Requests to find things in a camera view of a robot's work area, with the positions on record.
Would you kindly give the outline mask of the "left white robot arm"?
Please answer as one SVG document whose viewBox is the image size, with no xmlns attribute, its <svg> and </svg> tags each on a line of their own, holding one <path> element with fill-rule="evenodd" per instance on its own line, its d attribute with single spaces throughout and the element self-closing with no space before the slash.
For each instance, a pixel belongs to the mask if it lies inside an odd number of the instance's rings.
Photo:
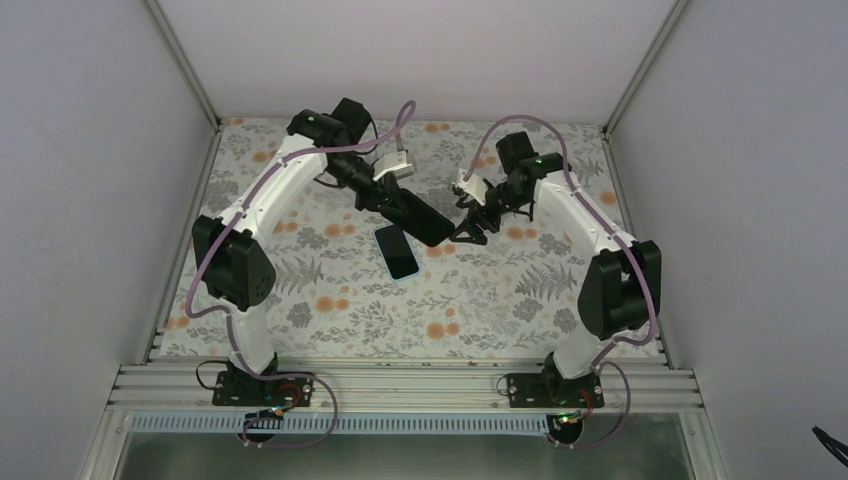
<svg viewBox="0 0 848 480">
<path fill-rule="evenodd" d="M 407 212 L 394 170 L 376 171 L 361 154 L 389 140 L 401 145 L 402 130 L 416 107 L 415 101 L 406 101 L 394 126 L 369 141 L 362 137 L 372 118 L 359 102 L 344 98 L 331 113 L 301 111 L 248 189 L 217 217 L 195 220 L 191 236 L 197 264 L 185 313 L 192 319 L 223 314 L 228 361 L 243 372 L 238 390 L 252 404 L 270 402 L 279 382 L 267 329 L 266 300 L 277 273 L 265 252 L 268 236 L 281 214 L 321 174 L 354 191 L 358 210 L 394 216 Z"/>
</svg>

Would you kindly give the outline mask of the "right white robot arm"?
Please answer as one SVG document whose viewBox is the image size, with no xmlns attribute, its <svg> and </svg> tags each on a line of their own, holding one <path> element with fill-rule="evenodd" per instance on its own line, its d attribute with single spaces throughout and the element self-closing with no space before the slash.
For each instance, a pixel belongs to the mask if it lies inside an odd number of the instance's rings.
<svg viewBox="0 0 848 480">
<path fill-rule="evenodd" d="M 541 208 L 562 221 L 574 246 L 591 256 L 577 300 L 580 326 L 544 360 L 541 391 L 555 407 L 565 407 L 580 384 L 596 375 L 618 345 L 644 346 L 657 338 L 662 254 L 653 241 L 639 241 L 620 229 L 579 185 L 568 164 L 567 146 L 542 155 L 524 132 L 496 144 L 506 178 L 494 185 L 473 167 L 458 172 L 453 184 L 466 216 L 452 241 L 484 245 L 500 229 L 506 213 L 532 215 Z"/>
</svg>

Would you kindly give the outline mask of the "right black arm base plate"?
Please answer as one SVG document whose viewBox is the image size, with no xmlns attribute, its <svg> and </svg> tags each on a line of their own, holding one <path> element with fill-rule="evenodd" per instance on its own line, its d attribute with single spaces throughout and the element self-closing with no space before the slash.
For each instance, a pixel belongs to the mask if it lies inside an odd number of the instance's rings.
<svg viewBox="0 0 848 480">
<path fill-rule="evenodd" d="M 546 380 L 541 373 L 510 373 L 506 391 L 511 408 L 602 408 L 603 388 L 597 374 L 572 380 Z"/>
</svg>

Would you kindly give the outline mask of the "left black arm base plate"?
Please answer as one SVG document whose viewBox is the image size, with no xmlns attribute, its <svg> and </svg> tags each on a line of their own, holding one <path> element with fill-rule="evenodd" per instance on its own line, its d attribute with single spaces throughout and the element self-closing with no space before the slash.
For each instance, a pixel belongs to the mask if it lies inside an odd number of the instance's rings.
<svg viewBox="0 0 848 480">
<path fill-rule="evenodd" d="M 243 375 L 241 371 L 220 372 L 211 402 L 215 406 L 308 407 L 313 387 L 312 380 L 299 377 L 287 376 L 282 380 L 259 381 Z"/>
</svg>

